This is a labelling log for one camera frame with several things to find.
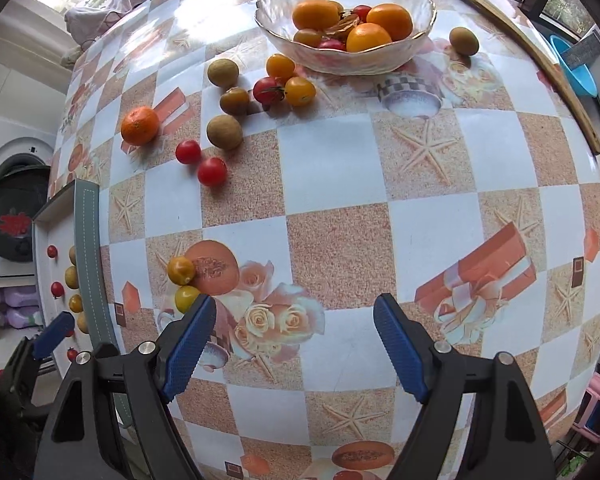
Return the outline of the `clear glass fruit bowl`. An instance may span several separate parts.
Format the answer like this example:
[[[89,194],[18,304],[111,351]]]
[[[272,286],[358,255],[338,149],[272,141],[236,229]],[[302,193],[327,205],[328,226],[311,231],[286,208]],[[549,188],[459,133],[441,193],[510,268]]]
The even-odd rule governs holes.
[[[411,31],[399,37],[398,20],[384,26],[385,44],[350,51],[355,29],[363,26],[366,8],[388,6],[410,14]],[[432,0],[257,0],[254,19],[274,47],[294,62],[324,74],[388,74],[414,58],[434,28]]]

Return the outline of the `long wooden plank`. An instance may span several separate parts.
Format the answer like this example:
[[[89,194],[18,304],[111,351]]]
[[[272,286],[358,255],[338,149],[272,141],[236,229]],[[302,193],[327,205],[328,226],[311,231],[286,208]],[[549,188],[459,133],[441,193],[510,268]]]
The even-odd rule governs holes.
[[[513,42],[526,52],[533,62],[544,73],[552,88],[559,94],[579,125],[585,141],[594,156],[600,155],[600,138],[598,137],[588,113],[584,109],[574,91],[570,88],[562,70],[552,59],[522,32],[512,20],[488,0],[460,0],[474,8],[493,25],[505,32]]]

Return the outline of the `white washing machine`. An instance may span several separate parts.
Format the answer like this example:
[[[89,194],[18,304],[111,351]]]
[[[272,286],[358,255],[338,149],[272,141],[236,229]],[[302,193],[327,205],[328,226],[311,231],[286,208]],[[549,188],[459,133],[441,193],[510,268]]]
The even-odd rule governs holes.
[[[47,200],[55,137],[0,116],[0,278],[33,273],[33,218]]]

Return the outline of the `yellow cherry tomato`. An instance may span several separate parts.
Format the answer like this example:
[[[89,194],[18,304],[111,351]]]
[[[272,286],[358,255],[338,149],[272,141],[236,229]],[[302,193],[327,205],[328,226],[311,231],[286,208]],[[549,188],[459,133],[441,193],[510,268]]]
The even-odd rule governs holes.
[[[79,314],[83,311],[83,301],[80,294],[74,294],[69,298],[68,307],[71,312]]]

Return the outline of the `red tomato with stem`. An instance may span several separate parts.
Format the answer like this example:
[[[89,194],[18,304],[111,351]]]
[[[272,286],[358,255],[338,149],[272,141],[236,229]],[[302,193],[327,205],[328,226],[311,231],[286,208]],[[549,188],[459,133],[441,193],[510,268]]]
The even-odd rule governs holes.
[[[78,356],[78,354],[79,354],[79,352],[77,352],[75,348],[69,348],[67,350],[67,359],[70,362],[73,362],[76,359],[76,357]]]

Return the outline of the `pink plastic stool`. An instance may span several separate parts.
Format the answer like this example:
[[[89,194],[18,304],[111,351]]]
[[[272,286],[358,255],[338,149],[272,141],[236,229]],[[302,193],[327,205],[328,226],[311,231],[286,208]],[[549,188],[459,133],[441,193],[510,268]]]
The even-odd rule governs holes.
[[[589,441],[600,443],[600,374],[595,373],[578,409],[572,429]]]

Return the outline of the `white shallow tray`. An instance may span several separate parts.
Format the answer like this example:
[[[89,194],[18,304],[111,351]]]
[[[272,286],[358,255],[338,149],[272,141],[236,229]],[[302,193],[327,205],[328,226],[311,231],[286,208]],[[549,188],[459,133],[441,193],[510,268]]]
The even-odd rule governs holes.
[[[70,366],[69,348],[81,352],[102,342],[117,342],[100,260],[99,186],[90,181],[75,180],[58,191],[34,217],[32,242],[43,322],[52,322],[62,311],[70,312],[76,322],[72,335],[53,351],[55,365],[63,375]],[[55,259],[47,257],[48,245],[57,247]],[[78,289],[70,289],[64,279],[65,270],[72,266],[69,260],[71,246],[76,246]],[[53,282],[64,285],[65,296],[52,296],[50,284]],[[83,311],[79,314],[68,307],[69,298],[74,294],[82,297]]]

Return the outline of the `purple detergent bottle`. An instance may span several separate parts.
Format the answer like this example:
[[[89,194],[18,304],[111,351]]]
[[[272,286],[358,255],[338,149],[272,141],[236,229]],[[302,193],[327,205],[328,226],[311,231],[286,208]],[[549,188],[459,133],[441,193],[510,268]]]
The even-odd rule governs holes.
[[[38,307],[38,292],[34,286],[0,288],[0,304],[11,308]]]

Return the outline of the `large orange mandarin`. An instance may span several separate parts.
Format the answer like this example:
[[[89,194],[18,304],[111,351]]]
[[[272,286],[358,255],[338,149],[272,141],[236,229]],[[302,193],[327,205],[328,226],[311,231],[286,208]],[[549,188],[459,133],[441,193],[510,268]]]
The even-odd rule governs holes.
[[[120,132],[127,144],[142,146],[154,140],[160,126],[157,113],[149,106],[140,106],[125,115]]]

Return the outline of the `red cherry tomato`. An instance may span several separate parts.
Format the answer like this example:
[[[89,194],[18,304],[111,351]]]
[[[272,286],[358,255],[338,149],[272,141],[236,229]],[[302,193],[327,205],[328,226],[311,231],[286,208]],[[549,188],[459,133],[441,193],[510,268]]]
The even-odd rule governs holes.
[[[65,296],[64,285],[61,282],[53,282],[50,284],[50,293],[54,298],[61,298]]]

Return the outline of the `brown longan by bowl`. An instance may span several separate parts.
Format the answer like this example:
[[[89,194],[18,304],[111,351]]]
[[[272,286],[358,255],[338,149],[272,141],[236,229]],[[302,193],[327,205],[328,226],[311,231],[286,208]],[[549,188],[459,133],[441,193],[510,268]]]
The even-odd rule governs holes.
[[[460,55],[473,56],[480,48],[477,36],[466,27],[454,27],[449,33],[451,47]]]

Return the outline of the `red tomato in tray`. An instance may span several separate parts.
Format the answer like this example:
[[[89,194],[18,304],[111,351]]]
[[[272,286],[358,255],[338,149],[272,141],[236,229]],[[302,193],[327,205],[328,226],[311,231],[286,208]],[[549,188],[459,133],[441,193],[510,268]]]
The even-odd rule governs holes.
[[[48,245],[46,254],[48,258],[55,259],[58,255],[57,247],[55,245]]]

